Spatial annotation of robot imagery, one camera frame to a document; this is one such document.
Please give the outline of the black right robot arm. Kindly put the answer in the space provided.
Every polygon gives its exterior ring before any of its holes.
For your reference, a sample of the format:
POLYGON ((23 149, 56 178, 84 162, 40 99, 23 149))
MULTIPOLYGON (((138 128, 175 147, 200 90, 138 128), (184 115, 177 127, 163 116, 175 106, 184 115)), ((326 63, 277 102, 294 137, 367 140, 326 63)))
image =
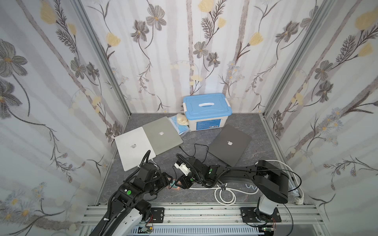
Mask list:
POLYGON ((175 168, 183 173, 175 182, 179 188, 189 189, 194 183, 207 189, 226 183, 252 183, 262 193, 257 215, 273 216, 277 205, 288 203, 288 174, 265 160, 252 166, 225 167, 207 166, 194 157, 185 158, 181 154, 176 157, 175 168))

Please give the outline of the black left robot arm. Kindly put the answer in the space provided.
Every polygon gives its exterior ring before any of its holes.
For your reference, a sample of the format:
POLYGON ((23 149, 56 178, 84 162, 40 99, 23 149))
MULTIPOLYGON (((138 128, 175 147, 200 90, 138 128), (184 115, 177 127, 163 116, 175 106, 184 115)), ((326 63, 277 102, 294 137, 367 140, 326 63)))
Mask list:
POLYGON ((107 210, 91 236, 126 236, 137 224, 152 218, 146 194, 156 195, 172 183, 173 177, 153 163, 143 163, 108 200, 107 210))

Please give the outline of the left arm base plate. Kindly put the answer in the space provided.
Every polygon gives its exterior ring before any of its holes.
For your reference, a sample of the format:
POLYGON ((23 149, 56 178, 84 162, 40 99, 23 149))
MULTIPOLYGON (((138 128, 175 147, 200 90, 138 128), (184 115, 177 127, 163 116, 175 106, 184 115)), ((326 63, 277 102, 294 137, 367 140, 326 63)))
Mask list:
POLYGON ((161 224, 164 222, 165 208, 153 207, 151 208, 151 223, 161 224))

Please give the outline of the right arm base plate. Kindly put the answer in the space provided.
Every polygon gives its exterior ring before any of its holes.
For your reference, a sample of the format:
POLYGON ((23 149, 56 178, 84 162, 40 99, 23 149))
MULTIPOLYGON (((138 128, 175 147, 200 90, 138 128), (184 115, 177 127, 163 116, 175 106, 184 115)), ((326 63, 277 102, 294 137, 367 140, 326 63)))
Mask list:
POLYGON ((264 224, 264 223, 281 223, 281 215, 276 207, 271 216, 265 216, 262 213, 257 215, 257 207, 241 207, 241 217, 245 223, 264 224))

